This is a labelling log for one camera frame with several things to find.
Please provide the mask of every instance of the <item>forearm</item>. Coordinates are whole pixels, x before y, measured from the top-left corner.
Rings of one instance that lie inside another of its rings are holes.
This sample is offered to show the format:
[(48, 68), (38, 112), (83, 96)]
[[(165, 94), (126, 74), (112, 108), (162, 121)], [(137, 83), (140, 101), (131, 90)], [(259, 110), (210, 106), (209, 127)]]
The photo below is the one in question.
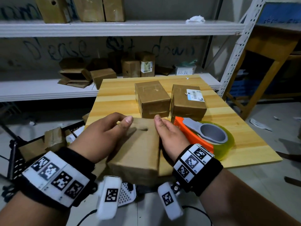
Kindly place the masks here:
[(201, 194), (200, 201), (214, 226), (301, 225), (226, 169)]
[(47, 207), (18, 192), (0, 212), (0, 225), (53, 226), (66, 225), (70, 211)]

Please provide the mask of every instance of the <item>wrist strap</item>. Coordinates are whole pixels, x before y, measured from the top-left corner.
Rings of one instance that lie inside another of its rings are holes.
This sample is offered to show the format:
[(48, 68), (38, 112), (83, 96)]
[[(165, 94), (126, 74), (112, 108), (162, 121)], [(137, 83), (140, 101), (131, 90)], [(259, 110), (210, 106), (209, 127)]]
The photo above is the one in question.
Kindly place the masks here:
[(193, 144), (177, 158), (172, 174), (186, 192), (200, 196), (222, 169), (212, 153), (200, 144)]
[(22, 173), (21, 191), (32, 200), (55, 209), (78, 206), (96, 191), (93, 169), (92, 162), (69, 148), (47, 152)]

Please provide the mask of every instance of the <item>hand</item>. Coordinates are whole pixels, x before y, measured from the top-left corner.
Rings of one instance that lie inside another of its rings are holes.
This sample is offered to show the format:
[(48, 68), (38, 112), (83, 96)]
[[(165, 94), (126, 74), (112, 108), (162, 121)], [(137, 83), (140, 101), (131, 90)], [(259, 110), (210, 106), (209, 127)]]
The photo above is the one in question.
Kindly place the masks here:
[(189, 141), (177, 126), (166, 119), (161, 119), (160, 115), (156, 115), (154, 121), (166, 153), (175, 162), (182, 151), (190, 145)]
[(121, 137), (126, 134), (133, 122), (132, 116), (112, 113), (89, 125), (70, 145), (69, 148), (93, 163), (105, 159), (115, 148)]

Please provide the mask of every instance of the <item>metal shelf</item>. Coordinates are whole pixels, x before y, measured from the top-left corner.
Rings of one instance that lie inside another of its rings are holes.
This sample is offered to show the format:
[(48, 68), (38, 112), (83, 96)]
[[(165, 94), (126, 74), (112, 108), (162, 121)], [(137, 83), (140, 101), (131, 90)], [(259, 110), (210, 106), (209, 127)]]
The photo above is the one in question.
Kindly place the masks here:
[(184, 20), (72, 22), (45, 24), (42, 20), (0, 21), (0, 37), (241, 35), (245, 25), (228, 21), (188, 23)]
[[(209, 73), (202, 73), (200, 76), (213, 90), (221, 85)], [(0, 102), (96, 97), (98, 93), (94, 83), (81, 89), (58, 84), (58, 80), (56, 71), (6, 72), (0, 78)]]

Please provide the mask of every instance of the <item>black wrist strap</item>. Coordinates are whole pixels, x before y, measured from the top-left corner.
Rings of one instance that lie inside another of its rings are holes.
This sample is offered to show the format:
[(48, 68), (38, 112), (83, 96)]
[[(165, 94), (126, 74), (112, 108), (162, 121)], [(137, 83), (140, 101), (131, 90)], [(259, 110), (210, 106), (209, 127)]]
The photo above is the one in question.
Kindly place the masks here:
[[(91, 174), (94, 170), (95, 164), (67, 147), (62, 147), (55, 152), (55, 154), (90, 180), (71, 205), (77, 207), (89, 194), (92, 194), (97, 190), (97, 184), (94, 183), (96, 176)], [(66, 206), (45, 195), (32, 185), (24, 176), (21, 177), (21, 184), (21, 192), (30, 199), (54, 209), (68, 209)]]
[(213, 154), (203, 146), (193, 144), (177, 158), (172, 174), (186, 192), (200, 196), (222, 169)]

